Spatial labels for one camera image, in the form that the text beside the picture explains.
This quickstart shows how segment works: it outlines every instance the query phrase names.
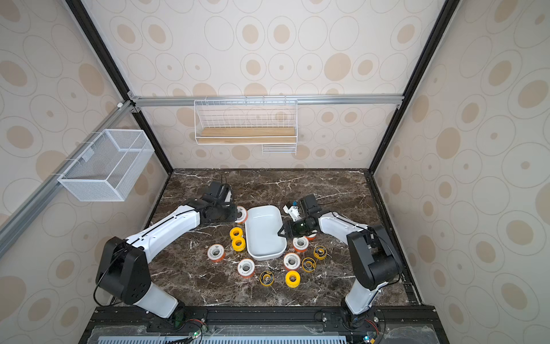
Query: white mesh basket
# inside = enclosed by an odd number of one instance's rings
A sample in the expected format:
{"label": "white mesh basket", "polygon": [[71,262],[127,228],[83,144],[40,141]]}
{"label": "white mesh basket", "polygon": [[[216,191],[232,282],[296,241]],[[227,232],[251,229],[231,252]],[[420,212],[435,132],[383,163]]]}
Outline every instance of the white mesh basket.
{"label": "white mesh basket", "polygon": [[154,151],[143,130],[105,129],[57,180],[79,201],[124,201]]}

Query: rectangular white dish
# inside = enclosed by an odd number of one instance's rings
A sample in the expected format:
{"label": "rectangular white dish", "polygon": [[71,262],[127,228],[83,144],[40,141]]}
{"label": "rectangular white dish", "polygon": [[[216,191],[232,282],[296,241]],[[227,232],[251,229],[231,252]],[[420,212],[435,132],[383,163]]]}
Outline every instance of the rectangular white dish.
{"label": "rectangular white dish", "polygon": [[262,205],[248,209],[244,223],[246,249],[255,260],[279,258],[287,249],[287,240],[277,235],[283,226],[281,212],[274,205]]}

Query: polka dot wall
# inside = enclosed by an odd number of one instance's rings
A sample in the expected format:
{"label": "polka dot wall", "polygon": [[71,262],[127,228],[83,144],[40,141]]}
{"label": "polka dot wall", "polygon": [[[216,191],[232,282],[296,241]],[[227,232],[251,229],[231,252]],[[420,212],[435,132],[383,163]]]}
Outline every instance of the polka dot wall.
{"label": "polka dot wall", "polygon": [[[86,2],[130,87],[142,96],[401,93],[441,3]],[[146,112],[174,167],[367,167],[386,129],[384,120],[373,125],[370,117],[385,118],[395,107],[350,108],[300,107],[294,156],[262,155],[253,145],[197,146],[192,109]],[[356,115],[350,122],[348,113]]]}
{"label": "polka dot wall", "polygon": [[[57,0],[1,1],[0,37],[1,226],[119,95]],[[138,128],[131,115],[118,127]],[[165,178],[154,156],[126,202],[81,203],[65,190],[53,198],[0,260],[1,344],[78,341],[105,241],[142,229]]]}
{"label": "polka dot wall", "polygon": [[192,107],[142,109],[176,168],[365,168],[395,105],[300,106],[296,154],[261,145],[197,145]]}
{"label": "polka dot wall", "polygon": [[[117,127],[138,125],[128,115]],[[103,246],[143,228],[166,176],[153,156],[125,202],[80,202],[64,189],[54,197],[0,260],[1,344],[78,341],[96,306]]]}
{"label": "polka dot wall", "polygon": [[2,1],[0,35],[1,225],[119,96],[60,3]]}
{"label": "polka dot wall", "polygon": [[550,335],[549,18],[463,2],[375,175],[451,343]]}
{"label": "polka dot wall", "polygon": [[442,0],[88,0],[134,94],[400,93]]}

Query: black cable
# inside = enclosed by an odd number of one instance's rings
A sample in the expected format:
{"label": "black cable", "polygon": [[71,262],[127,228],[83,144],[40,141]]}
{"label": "black cable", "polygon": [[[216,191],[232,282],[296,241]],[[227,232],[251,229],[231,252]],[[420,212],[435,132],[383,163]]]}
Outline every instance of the black cable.
{"label": "black cable", "polygon": [[378,289],[378,290],[381,290],[382,288],[385,288],[385,287],[390,286],[390,285],[392,285],[392,284],[396,284],[396,283],[398,283],[399,281],[401,281],[401,272],[399,272],[399,265],[397,264],[397,260],[395,259],[395,257],[396,257],[396,256],[395,256],[395,253],[393,252],[392,247],[391,247],[390,245],[388,245],[388,243],[386,242],[386,240],[384,240],[384,238],[382,238],[381,236],[379,236],[378,233],[376,233],[376,231],[374,231],[369,225],[367,225],[367,228],[364,228],[364,227],[358,226],[357,224],[354,224],[354,223],[352,223],[352,222],[350,222],[350,221],[347,221],[345,217],[338,215],[338,213],[336,213],[336,215],[335,215],[335,214],[334,214],[334,211],[331,211],[331,214],[332,214],[332,216],[334,216],[335,218],[340,219],[340,220],[342,220],[342,221],[344,221],[344,222],[346,222],[346,223],[348,223],[348,224],[350,224],[350,225],[352,225],[352,226],[354,226],[354,227],[361,228],[362,230],[367,230],[367,231],[369,231],[370,233],[372,233],[373,235],[375,235],[378,239],[380,239],[381,241],[383,241],[384,244],[386,244],[386,246],[388,247],[389,251],[391,252],[391,254],[392,254],[392,256],[393,256],[393,262],[395,263],[395,267],[397,268],[397,272],[398,272],[399,278],[398,278],[396,281],[393,281],[393,282],[391,282],[391,283],[386,284],[386,285],[383,286],[383,287],[380,287],[380,289]]}
{"label": "black cable", "polygon": [[[183,325],[185,325],[186,323],[190,322],[190,321],[193,321],[193,320],[186,320],[183,322],[183,324],[180,326],[179,329],[181,329],[183,327]],[[199,344],[201,344],[202,342],[202,326],[198,326],[196,323],[189,323],[191,325],[195,325],[199,328],[199,331],[201,333],[201,338],[199,340]],[[183,343],[183,344],[189,344],[190,342],[192,342],[195,338],[193,337],[187,337],[187,338],[183,338],[183,339],[178,339],[178,340],[175,340],[173,342],[169,342],[169,344],[175,344],[175,343]]]}
{"label": "black cable", "polygon": [[379,329],[379,336],[380,336],[380,341],[379,342],[376,342],[375,341],[375,344],[380,344],[382,343],[382,340],[384,339],[384,334],[386,333],[386,316],[384,315],[384,312],[379,309],[380,313],[382,313],[382,315],[384,316],[384,320],[382,321],[384,323],[384,329],[382,330],[381,328]]}
{"label": "black cable", "polygon": [[109,272],[109,269],[113,266],[114,262],[117,261],[117,259],[124,253],[123,251],[124,251],[124,249],[120,249],[120,250],[118,250],[118,251],[114,254],[114,255],[116,255],[116,257],[115,257],[113,260],[111,260],[111,263],[109,264],[109,266],[107,267],[107,269],[105,270],[105,272],[103,273],[103,275],[101,275],[99,281],[97,281],[97,283],[96,283],[96,287],[94,288],[93,294],[92,294],[92,295],[93,295],[93,300],[96,302],[96,304],[97,304],[99,307],[111,307],[111,306],[114,306],[114,305],[119,304],[119,303],[122,302],[122,301],[120,301],[120,302],[116,302],[116,303],[113,303],[113,304],[103,305],[103,304],[99,303],[99,301],[97,300],[97,298],[96,298],[96,292],[97,292],[97,289],[98,289],[99,286],[100,286],[101,281],[103,280],[103,278],[105,277],[105,275]]}
{"label": "black cable", "polygon": [[321,203],[319,205],[327,205],[327,204],[333,204],[333,203],[336,203],[336,201],[332,201],[332,202],[329,202],[329,203]]}
{"label": "black cable", "polygon": [[317,319],[316,317],[317,317],[317,314],[318,314],[318,313],[320,313],[320,312],[325,312],[325,311],[329,311],[329,312],[330,312],[330,311],[332,311],[332,310],[331,310],[331,309],[329,309],[329,310],[327,310],[327,309],[320,309],[320,310],[316,311],[316,312],[313,314],[313,320],[315,320],[315,321],[320,321],[320,322],[324,323],[324,321],[323,321],[322,318],[321,318],[321,320],[319,320],[319,319]]}

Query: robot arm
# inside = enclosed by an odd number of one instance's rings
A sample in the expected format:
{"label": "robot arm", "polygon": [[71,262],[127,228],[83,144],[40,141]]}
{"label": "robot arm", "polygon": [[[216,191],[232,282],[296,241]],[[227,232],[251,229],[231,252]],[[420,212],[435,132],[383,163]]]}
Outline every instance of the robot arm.
{"label": "robot arm", "polygon": [[[397,251],[382,225],[371,227],[337,212],[323,210],[314,195],[287,204],[283,210],[292,220],[283,224],[280,236],[301,237],[321,231],[348,245],[356,277],[351,291],[345,297],[350,313],[359,315],[367,312],[380,289],[401,274],[403,264],[395,254]],[[350,321],[351,325],[359,324],[363,318],[354,316],[353,319],[356,321]]]}
{"label": "robot arm", "polygon": [[231,222],[236,218],[231,188],[212,182],[201,198],[187,200],[151,227],[125,240],[113,237],[107,241],[96,283],[126,304],[168,318],[183,304],[151,282],[148,264],[162,249],[199,224]]}

